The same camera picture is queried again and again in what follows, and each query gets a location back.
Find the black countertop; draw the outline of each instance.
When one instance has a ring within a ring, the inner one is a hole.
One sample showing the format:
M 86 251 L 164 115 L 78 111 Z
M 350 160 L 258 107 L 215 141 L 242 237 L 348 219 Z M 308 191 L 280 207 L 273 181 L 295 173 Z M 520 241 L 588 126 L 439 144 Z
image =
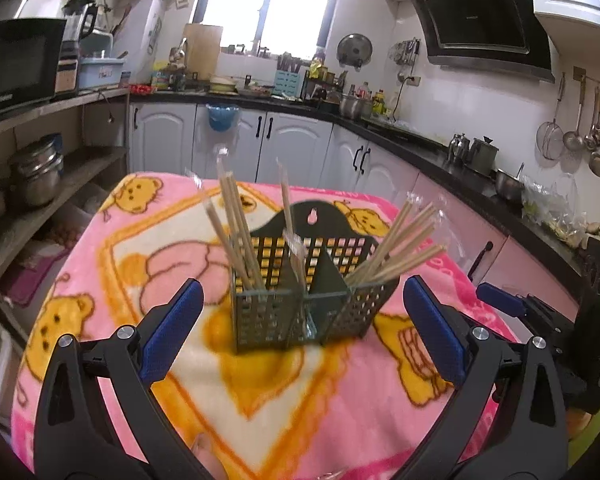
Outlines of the black countertop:
M 446 162 L 446 146 L 418 136 L 398 135 L 390 128 L 344 119 L 305 105 L 274 99 L 250 99 L 189 92 L 158 92 L 132 96 L 134 103 L 169 102 L 191 104 L 235 104 L 264 112 L 286 113 L 338 124 L 399 156 L 422 174 L 467 204 L 495 228 L 511 236 L 532 254 L 576 299 L 580 295 L 582 259 L 549 231 L 522 218 L 522 208 L 496 195 L 490 179 L 467 168 Z

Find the range hood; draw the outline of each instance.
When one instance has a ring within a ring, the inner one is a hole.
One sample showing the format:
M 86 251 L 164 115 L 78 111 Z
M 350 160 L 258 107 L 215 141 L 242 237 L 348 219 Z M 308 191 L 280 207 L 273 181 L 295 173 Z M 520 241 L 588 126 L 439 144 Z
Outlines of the range hood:
M 555 82 L 533 0 L 411 0 L 429 62 Z

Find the window pane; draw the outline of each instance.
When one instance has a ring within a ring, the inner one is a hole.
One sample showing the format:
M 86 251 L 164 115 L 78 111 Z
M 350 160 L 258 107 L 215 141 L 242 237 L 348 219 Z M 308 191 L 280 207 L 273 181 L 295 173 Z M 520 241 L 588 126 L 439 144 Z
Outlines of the window pane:
M 290 2 L 302 2 L 302 12 Z M 326 6 L 327 0 L 271 0 L 261 46 L 274 54 L 290 52 L 311 59 Z
M 224 27 L 221 46 L 245 44 L 250 50 L 263 3 L 264 0 L 209 0 L 202 23 Z

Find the silver bolt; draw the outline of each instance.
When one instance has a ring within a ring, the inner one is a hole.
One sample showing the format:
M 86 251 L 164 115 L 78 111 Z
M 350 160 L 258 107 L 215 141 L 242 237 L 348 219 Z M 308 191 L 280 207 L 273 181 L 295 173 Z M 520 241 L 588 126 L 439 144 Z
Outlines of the silver bolt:
M 472 334 L 478 341 L 484 341 L 489 338 L 489 331 L 486 328 L 477 326 L 473 329 Z
M 132 326 L 125 325 L 118 329 L 116 335 L 118 336 L 118 339 L 129 339 L 135 331 L 136 330 Z
M 543 349 L 546 348 L 546 341 L 542 339 L 539 335 L 531 340 L 536 348 Z
M 60 339 L 58 339 L 58 344 L 64 348 L 65 346 L 69 346 L 73 340 L 73 337 L 68 334 L 64 334 Z

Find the pink tablecloth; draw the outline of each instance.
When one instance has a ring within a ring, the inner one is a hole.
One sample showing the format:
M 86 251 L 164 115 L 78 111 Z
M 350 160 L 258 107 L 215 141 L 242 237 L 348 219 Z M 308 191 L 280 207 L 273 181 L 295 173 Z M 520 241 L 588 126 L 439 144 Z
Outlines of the pink tablecloth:
M 222 211 L 217 183 L 205 187 Z M 279 187 L 240 184 L 240 194 L 251 229 L 282 207 Z M 335 203 L 354 229 L 378 237 L 397 214 L 370 196 L 292 190 L 294 202 L 315 199 Z M 446 255 L 414 274 L 443 303 L 511 336 Z M 234 356 L 226 257 L 193 183 L 172 174 L 136 174 L 93 219 L 32 330 L 12 415 L 14 450 L 30 468 L 41 380 L 58 336 L 107 338 L 166 303 L 188 277 L 202 282 L 205 308 L 153 391 L 187 444 L 201 432 L 211 437 L 232 479 L 314 478 L 341 469 L 347 479 L 388 478 L 448 400 L 451 387 L 437 375 L 405 313 L 402 282 L 362 340 Z M 102 388 L 126 451 L 142 458 L 110 383 Z M 484 441 L 494 411 L 490 403 L 466 456 Z

